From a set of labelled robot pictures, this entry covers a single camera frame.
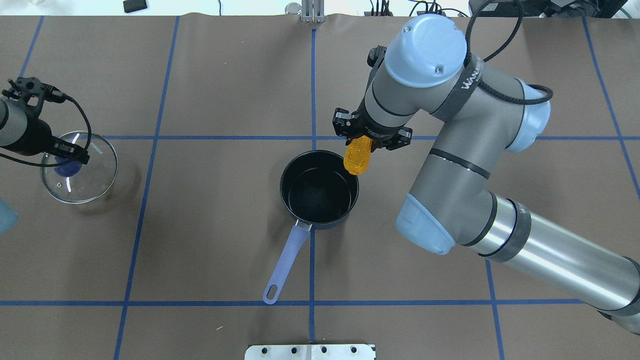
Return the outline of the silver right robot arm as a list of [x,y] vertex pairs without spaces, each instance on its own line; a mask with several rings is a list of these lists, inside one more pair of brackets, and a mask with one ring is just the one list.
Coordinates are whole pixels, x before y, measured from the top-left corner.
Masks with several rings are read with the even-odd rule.
[[387,47],[369,53],[356,111],[337,108],[347,145],[410,144],[409,120],[425,111],[443,125],[404,199],[396,227],[437,255],[459,244],[562,289],[633,334],[639,333],[639,264],[487,189],[505,152],[533,144],[550,119],[551,91],[487,66],[470,34],[439,14],[407,21]]

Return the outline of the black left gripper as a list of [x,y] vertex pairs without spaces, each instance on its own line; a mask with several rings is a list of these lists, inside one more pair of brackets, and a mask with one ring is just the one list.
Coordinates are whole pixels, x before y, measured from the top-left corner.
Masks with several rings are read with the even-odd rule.
[[1,147],[23,156],[50,153],[55,157],[87,165],[89,151],[78,144],[55,137],[40,119],[46,101],[62,104],[68,96],[36,77],[8,79],[1,92]]

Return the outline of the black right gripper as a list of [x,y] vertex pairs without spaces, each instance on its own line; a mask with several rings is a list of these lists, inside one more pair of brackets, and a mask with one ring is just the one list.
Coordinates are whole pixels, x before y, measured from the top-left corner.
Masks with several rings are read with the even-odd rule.
[[333,129],[336,136],[346,139],[345,144],[350,145],[356,139],[366,138],[372,141],[370,151],[386,149],[389,151],[409,146],[413,130],[406,126],[383,125],[375,120],[371,114],[381,110],[382,114],[389,112],[378,103],[373,91],[373,82],[377,71],[380,70],[386,57],[387,47],[377,46],[369,51],[366,63],[371,70],[366,82],[365,95],[356,111],[349,112],[347,109],[337,107],[333,115]]

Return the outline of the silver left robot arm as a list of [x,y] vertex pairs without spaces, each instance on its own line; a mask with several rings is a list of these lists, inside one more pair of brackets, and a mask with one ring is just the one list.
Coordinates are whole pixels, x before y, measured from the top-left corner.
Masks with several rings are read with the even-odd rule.
[[[78,101],[36,77],[19,76],[7,82],[9,89],[1,91],[1,148],[24,157],[48,154],[56,160],[47,164],[25,161],[6,153],[2,153],[1,157],[25,166],[53,168],[62,175],[73,176],[78,173],[82,166],[89,163],[89,146],[93,135],[89,119]],[[56,104],[70,101],[77,107],[87,128],[85,146],[53,136],[50,125],[40,119],[46,101]]]

